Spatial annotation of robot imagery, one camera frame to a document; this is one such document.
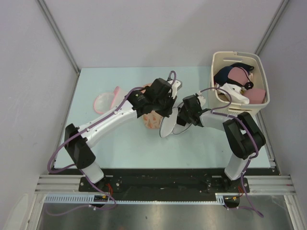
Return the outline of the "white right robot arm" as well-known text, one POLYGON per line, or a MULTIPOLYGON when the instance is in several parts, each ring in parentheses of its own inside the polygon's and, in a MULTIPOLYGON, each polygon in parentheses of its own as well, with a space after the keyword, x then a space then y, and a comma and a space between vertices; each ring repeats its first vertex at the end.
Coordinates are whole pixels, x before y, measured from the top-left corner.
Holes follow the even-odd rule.
POLYGON ((185 126, 209 127, 225 132, 232 156, 220 178, 206 178, 208 186, 221 192, 235 192, 250 161, 256 158, 266 139, 250 113, 237 116, 203 109, 198 95, 187 96, 178 107, 174 129, 185 126))

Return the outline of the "white mesh laundry bag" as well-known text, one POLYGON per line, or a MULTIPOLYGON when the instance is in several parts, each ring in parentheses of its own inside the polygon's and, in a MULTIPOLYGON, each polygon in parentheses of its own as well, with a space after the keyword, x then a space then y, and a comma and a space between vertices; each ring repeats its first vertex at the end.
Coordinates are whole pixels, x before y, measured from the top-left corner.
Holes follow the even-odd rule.
POLYGON ((161 138, 166 138, 169 135, 179 135, 191 127, 191 124, 186 123, 184 126, 182 126, 177 122, 180 109, 180 106, 173 107, 172 114, 161 120, 159 128, 159 136, 161 138))

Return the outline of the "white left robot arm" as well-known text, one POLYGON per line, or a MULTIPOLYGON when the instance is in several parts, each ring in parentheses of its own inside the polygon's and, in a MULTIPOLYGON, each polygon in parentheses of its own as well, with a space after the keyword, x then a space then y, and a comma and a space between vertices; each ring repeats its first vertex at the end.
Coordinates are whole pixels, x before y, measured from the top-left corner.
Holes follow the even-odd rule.
POLYGON ((104 135, 152 111, 169 118, 181 87, 182 82, 179 80, 157 78, 150 86, 130 90, 119 105, 97 119, 79 127, 70 124, 65 128, 65 150, 75 166, 89 179, 92 189, 102 191, 106 180, 91 148, 104 135))

